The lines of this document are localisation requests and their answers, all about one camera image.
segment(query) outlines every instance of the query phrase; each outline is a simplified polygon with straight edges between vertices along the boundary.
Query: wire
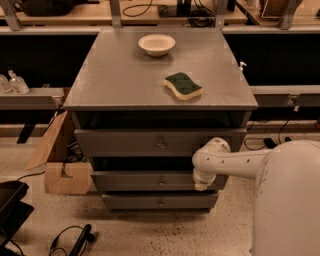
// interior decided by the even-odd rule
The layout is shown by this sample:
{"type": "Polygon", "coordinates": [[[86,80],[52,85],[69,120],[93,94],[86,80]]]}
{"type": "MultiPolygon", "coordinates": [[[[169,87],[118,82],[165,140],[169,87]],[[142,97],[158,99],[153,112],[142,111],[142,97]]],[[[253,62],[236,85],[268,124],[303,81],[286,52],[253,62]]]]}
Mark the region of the wire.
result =
{"type": "Polygon", "coordinates": [[[141,15],[145,14],[150,9],[151,6],[159,6],[159,5],[153,5],[152,2],[153,2],[153,0],[150,0],[149,4],[137,4],[137,5],[128,6],[128,7],[124,8],[122,10],[122,14],[127,16],[127,17],[138,17],[138,16],[141,16],[141,15]],[[127,14],[126,13],[126,11],[129,10],[129,9],[136,8],[136,7],[141,7],[141,6],[147,6],[147,8],[141,13],[138,13],[138,14],[127,14]]]}
{"type": "Polygon", "coordinates": [[[58,250],[63,251],[64,255],[68,256],[66,250],[63,249],[62,247],[57,247],[57,248],[55,248],[54,250],[52,250],[52,251],[50,252],[49,256],[51,256],[53,253],[55,253],[55,252],[58,251],[58,250]]]}
{"type": "Polygon", "coordinates": [[[286,127],[286,125],[289,123],[289,119],[285,122],[285,124],[280,128],[279,132],[278,132],[278,141],[279,144],[281,144],[281,139],[280,139],[280,133],[282,132],[282,130],[286,127]]]}
{"type": "Polygon", "coordinates": [[[198,10],[190,13],[191,18],[188,19],[190,26],[194,28],[214,27],[215,12],[204,6],[201,0],[199,0],[199,4],[196,0],[194,0],[194,3],[198,10]]]}
{"type": "Polygon", "coordinates": [[[16,242],[14,242],[12,239],[10,239],[9,241],[19,249],[21,256],[24,256],[23,251],[21,250],[20,246],[16,242]]]}
{"type": "Polygon", "coordinates": [[[256,150],[260,150],[260,149],[263,149],[266,145],[263,145],[262,147],[260,148],[250,148],[247,144],[247,141],[248,140],[263,140],[264,138],[252,138],[252,137],[248,137],[246,138],[244,141],[243,141],[243,145],[250,151],[256,151],[256,150]]]}
{"type": "Polygon", "coordinates": [[[45,171],[43,171],[43,172],[38,172],[38,173],[27,174],[27,175],[24,175],[24,176],[20,177],[19,179],[17,179],[17,181],[20,181],[21,179],[24,179],[24,178],[27,178],[27,177],[32,177],[32,176],[41,175],[41,174],[44,174],[44,173],[45,173],[45,171]]]}
{"type": "MultiPolygon", "coordinates": [[[[48,255],[48,256],[51,256],[52,253],[54,253],[57,249],[63,250],[63,252],[65,253],[65,255],[67,255],[66,250],[63,249],[62,247],[57,247],[57,248],[54,248],[54,247],[55,247],[56,243],[58,242],[59,237],[60,237],[64,232],[66,232],[67,230],[69,230],[69,229],[71,229],[71,228],[79,228],[79,229],[83,230],[83,228],[80,227],[80,226],[70,226],[70,227],[67,227],[67,228],[65,228],[64,230],[62,230],[62,231],[56,236],[56,238],[53,240],[53,242],[52,242],[52,244],[51,244],[51,246],[50,246],[50,252],[49,252],[49,255],[48,255]]],[[[83,250],[82,250],[82,252],[80,253],[79,256],[81,256],[81,255],[83,254],[83,252],[84,252],[84,250],[86,249],[86,247],[87,247],[87,242],[84,244],[83,250]]]]}

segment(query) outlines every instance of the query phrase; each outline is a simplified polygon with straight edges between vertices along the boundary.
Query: yellow sponge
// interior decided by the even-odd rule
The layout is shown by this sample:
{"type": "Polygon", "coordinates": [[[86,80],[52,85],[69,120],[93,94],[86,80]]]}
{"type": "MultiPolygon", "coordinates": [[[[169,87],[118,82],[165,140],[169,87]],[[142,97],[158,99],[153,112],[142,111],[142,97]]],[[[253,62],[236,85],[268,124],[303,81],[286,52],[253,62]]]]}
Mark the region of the yellow sponge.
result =
{"type": "Polygon", "coordinates": [[[164,85],[168,86],[176,97],[183,101],[202,94],[202,87],[195,84],[189,76],[182,72],[166,77],[164,85]]]}

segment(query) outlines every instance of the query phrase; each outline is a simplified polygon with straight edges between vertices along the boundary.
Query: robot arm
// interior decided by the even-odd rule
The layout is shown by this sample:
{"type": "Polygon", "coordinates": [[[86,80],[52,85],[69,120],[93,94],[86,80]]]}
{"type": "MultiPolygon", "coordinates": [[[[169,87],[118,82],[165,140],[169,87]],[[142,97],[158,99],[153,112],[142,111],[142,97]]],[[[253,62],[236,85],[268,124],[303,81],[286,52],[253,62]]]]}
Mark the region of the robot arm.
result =
{"type": "Polygon", "coordinates": [[[230,153],[215,138],[192,161],[197,190],[206,189],[216,174],[255,179],[253,256],[320,255],[320,142],[230,153]]]}
{"type": "Polygon", "coordinates": [[[213,138],[192,158],[195,189],[202,191],[210,186],[217,174],[255,179],[261,163],[270,150],[230,153],[228,143],[213,138]]]}

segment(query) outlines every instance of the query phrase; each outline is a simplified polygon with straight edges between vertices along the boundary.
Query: floor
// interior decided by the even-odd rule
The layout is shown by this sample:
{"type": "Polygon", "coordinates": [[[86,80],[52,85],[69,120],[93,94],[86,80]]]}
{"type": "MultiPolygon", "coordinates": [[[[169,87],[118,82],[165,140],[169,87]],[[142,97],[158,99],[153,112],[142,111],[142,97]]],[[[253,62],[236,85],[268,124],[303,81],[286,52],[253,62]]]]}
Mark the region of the floor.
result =
{"type": "MultiPolygon", "coordinates": [[[[276,143],[282,123],[249,125],[246,146],[257,149],[263,146],[264,137],[276,143]]],[[[320,130],[314,125],[299,123],[287,125],[280,139],[320,140],[320,130]]],[[[39,137],[30,137],[25,144],[16,144],[16,137],[0,137],[0,182],[38,173],[44,167],[31,171],[24,169],[36,148],[39,137]]],[[[242,151],[248,150],[245,145],[242,151]]],[[[72,225],[92,225],[96,236],[82,255],[94,256],[247,256],[251,255],[251,229],[254,181],[230,177],[224,190],[219,192],[216,206],[210,213],[154,213],[115,216],[109,214],[101,195],[58,196],[44,192],[44,175],[23,180],[29,185],[24,202],[35,210],[14,236],[24,255],[49,255],[55,237],[72,225]]],[[[70,252],[80,229],[74,228],[60,236],[58,246],[70,252]]],[[[11,243],[8,248],[18,249],[11,243]]],[[[65,255],[57,250],[52,255],[65,255]]]]}

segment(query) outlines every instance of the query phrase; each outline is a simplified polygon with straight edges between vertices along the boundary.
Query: drawer handle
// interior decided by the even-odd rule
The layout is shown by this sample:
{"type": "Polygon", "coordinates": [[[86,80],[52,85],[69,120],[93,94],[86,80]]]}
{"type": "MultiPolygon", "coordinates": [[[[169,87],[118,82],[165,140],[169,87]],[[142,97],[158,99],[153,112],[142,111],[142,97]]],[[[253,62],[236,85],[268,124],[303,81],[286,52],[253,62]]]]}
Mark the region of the drawer handle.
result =
{"type": "Polygon", "coordinates": [[[162,142],[162,140],[159,140],[158,142],[158,148],[164,150],[166,148],[166,144],[162,142]]]}

